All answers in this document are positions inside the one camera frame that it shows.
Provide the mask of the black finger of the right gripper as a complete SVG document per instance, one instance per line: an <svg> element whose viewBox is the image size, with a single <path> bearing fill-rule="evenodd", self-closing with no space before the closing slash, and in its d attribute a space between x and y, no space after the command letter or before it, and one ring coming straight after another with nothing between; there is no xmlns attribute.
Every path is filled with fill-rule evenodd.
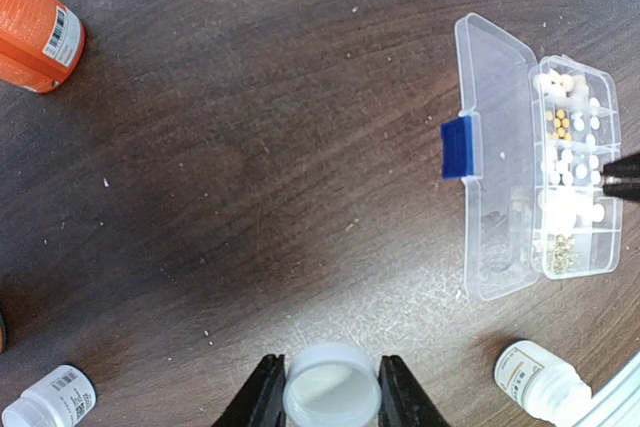
<svg viewBox="0 0 640 427"><path fill-rule="evenodd" d="M601 176L605 196L633 203L640 202L640 152L605 164Z"/></svg>

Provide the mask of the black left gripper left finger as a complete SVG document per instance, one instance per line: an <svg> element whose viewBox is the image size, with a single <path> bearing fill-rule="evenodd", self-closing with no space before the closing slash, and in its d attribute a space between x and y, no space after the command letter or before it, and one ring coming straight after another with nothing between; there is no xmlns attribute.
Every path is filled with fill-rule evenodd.
<svg viewBox="0 0 640 427"><path fill-rule="evenodd" d="M265 355L212 426L285 426L285 384L285 355Z"/></svg>

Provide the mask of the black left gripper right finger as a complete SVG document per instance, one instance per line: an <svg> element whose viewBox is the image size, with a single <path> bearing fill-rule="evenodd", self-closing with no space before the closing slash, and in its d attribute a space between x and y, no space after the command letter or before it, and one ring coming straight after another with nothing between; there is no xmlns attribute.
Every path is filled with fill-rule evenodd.
<svg viewBox="0 0 640 427"><path fill-rule="evenodd" d="M381 387L379 426L450 427L400 356L382 357L378 380Z"/></svg>

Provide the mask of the clear plastic pill organizer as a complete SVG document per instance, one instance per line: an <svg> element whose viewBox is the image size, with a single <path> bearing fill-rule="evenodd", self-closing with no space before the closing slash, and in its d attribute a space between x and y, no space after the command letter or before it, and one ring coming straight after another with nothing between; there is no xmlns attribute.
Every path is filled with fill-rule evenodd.
<svg viewBox="0 0 640 427"><path fill-rule="evenodd" d="M533 107L533 76L555 62L610 80L620 133L614 160L622 143L620 116L615 83L604 71L566 56L537 58L528 45L475 13L456 22L454 36L461 109L441 127L442 175L465 189L466 291L491 301L550 279L533 263L541 121Z"/></svg>

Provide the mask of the small white pill bottle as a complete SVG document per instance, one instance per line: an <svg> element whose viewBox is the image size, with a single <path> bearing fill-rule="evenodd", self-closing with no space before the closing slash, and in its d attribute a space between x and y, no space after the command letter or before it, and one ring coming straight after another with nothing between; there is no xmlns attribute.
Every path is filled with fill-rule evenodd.
<svg viewBox="0 0 640 427"><path fill-rule="evenodd" d="M27 388L1 415L4 427L74 427L96 405L89 378L71 365L61 365Z"/></svg>

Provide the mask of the orange pill bottle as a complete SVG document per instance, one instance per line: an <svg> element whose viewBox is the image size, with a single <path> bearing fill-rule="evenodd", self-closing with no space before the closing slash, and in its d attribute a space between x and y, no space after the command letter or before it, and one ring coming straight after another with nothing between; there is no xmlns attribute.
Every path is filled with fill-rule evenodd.
<svg viewBox="0 0 640 427"><path fill-rule="evenodd" d="M59 0L1 0L1 80L51 92L77 67L85 38L80 19Z"/></svg>

